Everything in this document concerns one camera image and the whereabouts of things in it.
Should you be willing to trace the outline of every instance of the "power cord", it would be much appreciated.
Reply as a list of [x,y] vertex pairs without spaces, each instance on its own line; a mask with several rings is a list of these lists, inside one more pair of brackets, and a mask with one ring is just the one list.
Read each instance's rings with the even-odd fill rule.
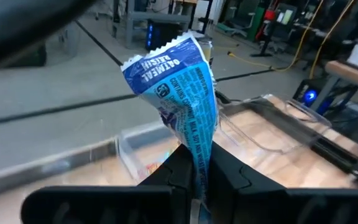
[[358,116],[355,118],[350,118],[350,119],[344,119],[344,120],[337,120],[337,121],[331,121],[332,123],[342,123],[342,122],[349,122],[349,121],[353,121],[358,119]]
[[246,60],[246,59],[240,58],[240,57],[234,55],[232,52],[228,52],[227,55],[230,56],[230,57],[234,57],[234,58],[237,58],[237,59],[239,59],[239,60],[242,60],[242,61],[245,62],[245,63],[249,63],[249,64],[252,64],[252,65],[269,68],[269,69],[271,69],[271,70],[273,70],[273,71],[276,71],[276,72],[285,72],[285,71],[287,71],[287,70],[290,69],[290,68],[295,64],[295,62],[298,60],[298,55],[299,55],[300,50],[301,50],[301,47],[302,47],[302,45],[303,45],[303,41],[305,40],[306,33],[307,33],[307,31],[310,29],[310,25],[313,23],[313,21],[314,21],[316,15],[317,15],[317,13],[318,13],[318,11],[320,10],[320,7],[323,5],[323,2],[324,2],[324,0],[321,0],[321,1],[320,1],[319,5],[318,5],[318,7],[317,7],[317,9],[316,9],[315,14],[314,14],[313,17],[311,18],[310,23],[308,24],[308,26],[307,26],[307,28],[305,29],[305,31],[303,32],[303,35],[302,35],[301,41],[300,41],[300,43],[299,43],[298,49],[296,50],[296,53],[295,53],[295,55],[294,55],[294,57],[293,57],[293,60],[292,60],[291,64],[290,64],[288,67],[286,67],[286,68],[273,68],[271,65],[266,65],[266,64],[262,64],[262,63],[251,62],[251,61],[248,61],[248,60]]
[[342,17],[344,16],[344,14],[347,12],[347,10],[353,5],[353,2],[354,0],[351,0],[346,8],[342,11],[341,15],[339,16],[339,18],[337,19],[337,21],[334,23],[334,25],[332,26],[332,28],[329,30],[329,32],[327,33],[327,35],[325,36],[324,40],[322,41],[318,51],[317,51],[317,54],[316,54],[316,57],[314,58],[314,62],[313,62],[313,65],[311,66],[311,69],[310,69],[310,74],[309,74],[309,78],[313,78],[313,75],[314,75],[314,68],[316,67],[316,64],[317,64],[317,61],[318,61],[318,57],[320,55],[320,51],[321,49],[323,48],[323,45],[324,43],[327,41],[329,35],[331,35],[331,32],[335,29],[335,27],[338,25],[338,23],[342,20]]
[[150,9],[151,9],[154,13],[158,13],[158,12],[161,12],[161,11],[164,11],[164,10],[168,9],[169,6],[171,5],[171,1],[172,1],[172,0],[169,1],[167,7],[164,7],[164,8],[162,8],[162,9],[160,9],[160,10],[154,10],[153,7],[152,7],[152,3],[151,3],[150,0],[147,1],[147,4],[149,5]]

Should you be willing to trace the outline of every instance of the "metal workbench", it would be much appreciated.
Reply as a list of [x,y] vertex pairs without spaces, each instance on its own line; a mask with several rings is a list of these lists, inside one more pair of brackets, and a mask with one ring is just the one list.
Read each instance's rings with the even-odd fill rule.
[[[114,22],[114,16],[116,16],[118,12],[119,0],[112,0],[112,36],[114,38],[117,37],[117,30],[120,27],[120,24]],[[164,21],[164,22],[179,22],[183,24],[183,30],[186,31],[188,29],[188,24],[191,21],[191,15],[173,15],[173,14],[164,14],[159,12],[140,12],[135,11],[135,0],[127,0],[127,13],[125,19],[125,27],[126,34],[125,46],[130,48],[132,45],[132,37],[134,35],[134,22],[135,21],[146,21],[147,19],[152,19],[155,21]]]
[[[316,111],[328,97],[333,88],[340,80],[345,80],[358,86],[358,70],[343,63],[333,61],[329,62],[326,66],[326,71],[330,74],[327,83],[317,96],[317,99],[311,105],[311,109]],[[341,104],[345,105],[356,91],[350,91]]]

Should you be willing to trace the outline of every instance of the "red object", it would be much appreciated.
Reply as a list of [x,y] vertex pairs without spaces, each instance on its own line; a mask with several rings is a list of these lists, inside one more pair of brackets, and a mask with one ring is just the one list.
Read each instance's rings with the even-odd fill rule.
[[265,28],[265,25],[262,25],[262,27],[259,29],[258,33],[257,33],[256,36],[255,36],[255,39],[256,39],[256,40],[260,40],[260,37],[261,37],[262,34],[264,33],[264,28]]
[[274,19],[274,10],[267,9],[264,19],[272,21]]

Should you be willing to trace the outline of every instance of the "black cable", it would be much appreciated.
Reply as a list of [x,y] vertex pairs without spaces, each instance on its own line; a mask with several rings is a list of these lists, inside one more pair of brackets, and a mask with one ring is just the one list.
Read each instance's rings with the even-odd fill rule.
[[232,80],[232,79],[236,79],[236,78],[244,78],[244,77],[248,77],[251,75],[258,75],[258,74],[262,74],[262,73],[268,73],[268,72],[274,72],[274,70],[272,69],[267,69],[267,70],[261,70],[258,72],[250,72],[250,73],[245,73],[242,75],[234,75],[232,77],[222,77],[222,78],[217,78],[215,79],[216,82],[221,82],[221,81],[226,81],[226,80]]
[[36,116],[42,116],[42,115],[51,114],[51,113],[58,113],[58,112],[63,112],[63,111],[68,111],[68,110],[73,110],[73,109],[84,108],[84,107],[88,107],[88,106],[96,106],[96,105],[101,105],[101,104],[105,104],[105,103],[112,103],[112,102],[121,101],[121,100],[128,100],[128,99],[133,99],[135,97],[137,97],[137,95],[135,95],[135,94],[122,95],[122,96],[109,97],[109,98],[100,99],[100,100],[91,100],[91,101],[86,101],[86,102],[82,102],[82,103],[75,103],[72,105],[47,108],[47,109],[42,109],[42,110],[28,112],[28,113],[15,114],[15,115],[0,118],[0,124],[6,123],[6,122],[11,122],[11,121],[17,121],[20,119],[33,118]]
[[158,12],[161,12],[162,10],[165,10],[165,9],[168,9],[168,8],[169,8],[169,6],[163,8],[163,9],[160,9],[160,10],[154,10],[154,9],[152,9],[152,11],[153,11],[154,13],[158,13]]
[[[75,21],[75,22],[104,51],[104,53],[106,53],[118,66],[122,65],[122,62],[120,60],[118,60],[101,42],[99,42],[95,36],[93,36],[88,30],[86,30],[82,24],[80,24],[78,21]],[[51,114],[51,113],[58,113],[58,112],[74,110],[74,109],[78,109],[78,108],[84,108],[87,106],[96,106],[96,105],[101,105],[101,104],[105,104],[105,103],[112,103],[112,102],[121,101],[121,100],[128,100],[128,99],[135,98],[136,96],[137,95],[135,95],[135,94],[113,96],[113,97],[104,98],[104,99],[100,99],[100,100],[91,100],[91,101],[86,101],[86,102],[81,102],[81,103],[75,103],[72,105],[46,108],[46,109],[32,111],[32,112],[28,112],[28,113],[14,114],[14,115],[0,118],[0,124],[6,123],[6,122],[11,122],[11,121],[17,121],[20,119],[33,118],[35,116],[42,116],[42,115]]]
[[337,120],[337,121],[331,121],[332,123],[341,123],[341,122],[349,122],[349,121],[353,121],[355,119],[358,119],[358,116],[355,118],[350,118],[350,119],[345,119],[345,120]]
[[78,21],[75,21],[77,25],[85,32],[86,35],[88,35],[95,44],[97,44],[103,51],[106,53],[118,66],[122,66],[122,62],[116,58],[100,41],[97,40],[97,38],[92,35],[85,27]]

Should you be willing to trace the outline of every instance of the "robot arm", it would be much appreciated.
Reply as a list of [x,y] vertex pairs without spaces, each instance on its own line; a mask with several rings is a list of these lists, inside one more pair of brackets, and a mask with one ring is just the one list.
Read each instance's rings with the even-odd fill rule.
[[0,0],[0,66],[74,20],[96,0]]

